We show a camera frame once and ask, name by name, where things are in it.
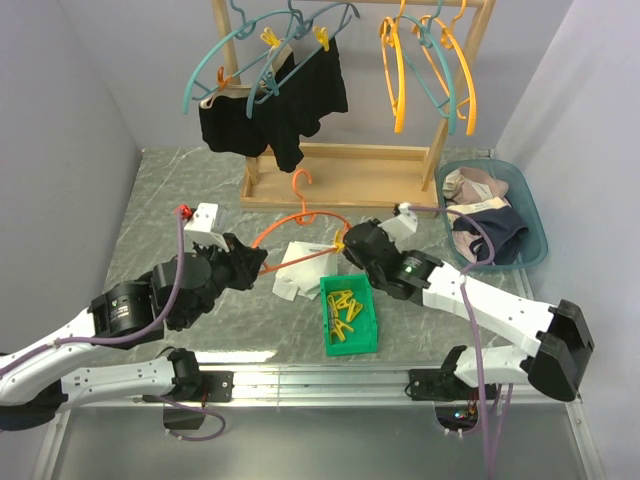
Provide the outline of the white underwear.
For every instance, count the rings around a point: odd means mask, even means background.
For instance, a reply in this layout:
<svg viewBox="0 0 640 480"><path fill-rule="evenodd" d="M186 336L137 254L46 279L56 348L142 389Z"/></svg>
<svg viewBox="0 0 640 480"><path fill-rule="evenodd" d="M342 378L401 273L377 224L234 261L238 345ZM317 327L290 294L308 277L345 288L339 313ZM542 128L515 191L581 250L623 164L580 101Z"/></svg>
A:
<svg viewBox="0 0 640 480"><path fill-rule="evenodd" d="M329 245L294 241L288 244L283 263L329 249ZM328 253L278 269L272 293L281 299L294 301L297 297L314 300L320 293L320 279L338 274L338 256Z"/></svg>

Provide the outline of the orange clothes hanger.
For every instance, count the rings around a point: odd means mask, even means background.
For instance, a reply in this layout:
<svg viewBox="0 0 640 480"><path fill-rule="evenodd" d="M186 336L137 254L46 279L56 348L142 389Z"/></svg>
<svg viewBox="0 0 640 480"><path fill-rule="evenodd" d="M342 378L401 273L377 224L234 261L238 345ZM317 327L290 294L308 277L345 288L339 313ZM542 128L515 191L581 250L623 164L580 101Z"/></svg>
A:
<svg viewBox="0 0 640 480"><path fill-rule="evenodd" d="M334 219L334 220L338 220L339 222L342 223L342 228L339 230L343 230L346 233L352 228L351 223L342 215L337 214L335 212L330 212L330 211L324 211L324 210L310 210L307 206L307 199L304 196L304 194L301 192L299 186L298 186L298 180L299 177L303 176L306 180L307 183L309 185L311 185L313 183L313 179L311 174L306 170L306 169L301 169L301 170L297 170L292 177L292 190L294 195L298 198L298 200L300 201L300 211L291 215L288 215L286 217L283 217L282 219L276 221L275 223L271 224L269 227L267 227L263 232L261 232L256 239L253 241L253 243L251 244L251 247L254 249L257 249L262 242L272 233L274 233L278 228L288 224L288 223L295 223L296 225L300 226L300 227L306 227L306 226L310 226L314 223L314 221L318 218L318 217L326 217L326 218L330 218L330 219ZM305 256L302 256L300 258L294 259L294 260L290 260L290 261L286 261L283 262L281 264L278 265L274 265L274 266L269 266L268 263L266 261L264 261L262 263L262 266L259 269L258 275L259 276L264 276L266 274L270 274L270 273L275 273L279 270L282 270L284 268L288 268L291 266L295 266L298 265L300 263L304 263L304 262L308 262L311 261L313 259L325 256L325 255L331 255L331 254L336 254L334 251L334 247L333 247L333 243L331 244L330 247L321 250L319 252L316 253L311 253L311 254L307 254Z"/></svg>

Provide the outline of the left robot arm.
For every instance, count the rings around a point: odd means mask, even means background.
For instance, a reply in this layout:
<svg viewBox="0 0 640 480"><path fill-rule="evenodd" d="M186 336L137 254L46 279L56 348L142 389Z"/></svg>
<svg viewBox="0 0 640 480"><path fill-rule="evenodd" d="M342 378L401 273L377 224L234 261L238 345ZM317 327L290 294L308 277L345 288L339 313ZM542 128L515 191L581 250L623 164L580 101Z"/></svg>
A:
<svg viewBox="0 0 640 480"><path fill-rule="evenodd" d="M190 328L227 289L252 289L267 252L231 233L221 246L180 250L133 281L99 295L63 327L1 357L1 428L22 431L57 413L115 395L166 395L189 402L201 390L195 355L179 349L141 366L99 372L87 361Z"/></svg>

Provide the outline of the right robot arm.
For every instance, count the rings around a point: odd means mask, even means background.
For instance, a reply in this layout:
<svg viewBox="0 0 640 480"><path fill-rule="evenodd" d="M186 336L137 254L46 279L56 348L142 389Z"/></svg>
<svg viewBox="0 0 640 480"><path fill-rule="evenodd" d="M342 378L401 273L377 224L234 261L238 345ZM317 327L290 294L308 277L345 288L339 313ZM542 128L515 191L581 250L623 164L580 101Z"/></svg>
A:
<svg viewBox="0 0 640 480"><path fill-rule="evenodd" d="M360 223L347 231L344 255L373 288L466 319L508 342L454 349L441 368L444 394L460 400L479 385L529 384L554 400L575 400L595 348L582 309L566 299L557 305L526 299L425 252L399 251L396 237L412 232L393 221Z"/></svg>

